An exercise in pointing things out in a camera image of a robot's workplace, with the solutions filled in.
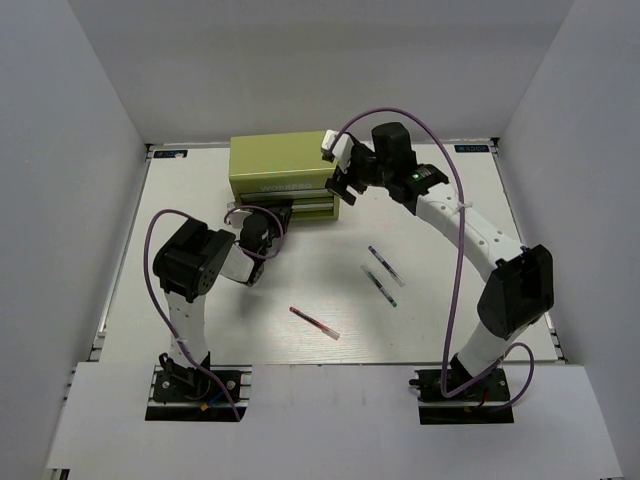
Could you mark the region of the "green metal drawer box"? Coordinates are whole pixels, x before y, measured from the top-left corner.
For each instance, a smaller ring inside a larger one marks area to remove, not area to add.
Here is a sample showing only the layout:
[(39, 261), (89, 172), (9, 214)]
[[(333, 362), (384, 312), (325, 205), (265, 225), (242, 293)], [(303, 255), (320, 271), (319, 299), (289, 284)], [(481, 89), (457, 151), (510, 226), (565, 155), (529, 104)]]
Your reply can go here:
[(339, 217), (340, 203), (325, 188), (334, 166), (322, 159), (323, 131), (237, 136), (231, 139), (229, 183), (238, 204), (292, 201), (294, 221)]

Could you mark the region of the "purple gel pen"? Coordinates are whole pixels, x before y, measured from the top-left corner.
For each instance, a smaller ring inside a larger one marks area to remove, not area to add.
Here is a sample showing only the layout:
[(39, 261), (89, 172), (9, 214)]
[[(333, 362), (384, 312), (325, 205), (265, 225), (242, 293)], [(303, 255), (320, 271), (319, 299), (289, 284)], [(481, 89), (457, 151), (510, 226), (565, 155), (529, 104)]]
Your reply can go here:
[(401, 278), (397, 271), (372, 245), (368, 246), (368, 250), (400, 287), (404, 287), (406, 285), (406, 282)]

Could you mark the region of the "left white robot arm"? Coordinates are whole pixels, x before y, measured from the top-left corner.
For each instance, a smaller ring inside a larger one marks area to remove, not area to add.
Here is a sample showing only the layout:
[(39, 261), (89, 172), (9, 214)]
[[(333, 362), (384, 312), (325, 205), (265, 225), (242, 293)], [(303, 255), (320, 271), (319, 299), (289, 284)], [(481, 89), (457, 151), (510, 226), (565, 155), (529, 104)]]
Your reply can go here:
[(159, 249), (151, 264), (169, 307), (171, 346), (161, 365), (177, 372), (177, 387), (199, 399), (211, 387), (210, 351), (204, 335), (204, 303), (222, 276), (247, 287), (282, 248), (293, 202), (233, 204), (224, 222), (239, 230), (212, 230), (190, 215)]

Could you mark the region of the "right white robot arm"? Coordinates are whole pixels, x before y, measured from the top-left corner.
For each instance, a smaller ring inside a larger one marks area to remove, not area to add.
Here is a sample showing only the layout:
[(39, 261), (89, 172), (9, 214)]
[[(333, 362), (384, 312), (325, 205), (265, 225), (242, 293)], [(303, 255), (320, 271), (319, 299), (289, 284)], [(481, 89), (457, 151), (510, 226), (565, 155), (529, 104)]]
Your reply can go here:
[(554, 305), (553, 257), (542, 245), (527, 247), (508, 237), (463, 199), (461, 187), (432, 164), (421, 164), (403, 124), (372, 131), (367, 147), (349, 133), (325, 132), (321, 152), (336, 165), (326, 188), (347, 204), (369, 187), (439, 231), (469, 261), (484, 282), (477, 304), (479, 323), (456, 353), (443, 349), (441, 393), (477, 397), (515, 340)]

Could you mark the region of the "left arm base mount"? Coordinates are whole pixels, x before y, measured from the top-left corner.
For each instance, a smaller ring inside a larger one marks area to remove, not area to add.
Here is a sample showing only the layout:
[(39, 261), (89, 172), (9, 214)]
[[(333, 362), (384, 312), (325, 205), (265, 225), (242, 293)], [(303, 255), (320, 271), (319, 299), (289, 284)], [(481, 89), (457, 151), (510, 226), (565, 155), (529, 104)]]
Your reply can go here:
[[(222, 366), (212, 372), (225, 384), (242, 419), (249, 405), (252, 367)], [(160, 365), (156, 365), (145, 420), (221, 423), (236, 422), (237, 418), (231, 403), (213, 380), (206, 380), (201, 387), (191, 387), (173, 379)]]

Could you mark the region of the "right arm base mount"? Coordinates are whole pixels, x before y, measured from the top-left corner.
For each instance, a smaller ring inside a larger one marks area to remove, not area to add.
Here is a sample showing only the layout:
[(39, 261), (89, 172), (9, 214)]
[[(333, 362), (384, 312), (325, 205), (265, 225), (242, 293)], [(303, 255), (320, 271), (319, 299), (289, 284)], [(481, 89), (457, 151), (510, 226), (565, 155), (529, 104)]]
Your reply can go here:
[(511, 400), (502, 368), (453, 398), (440, 391), (439, 369), (416, 370), (409, 387), (417, 393), (421, 425), (499, 425), (514, 422)]

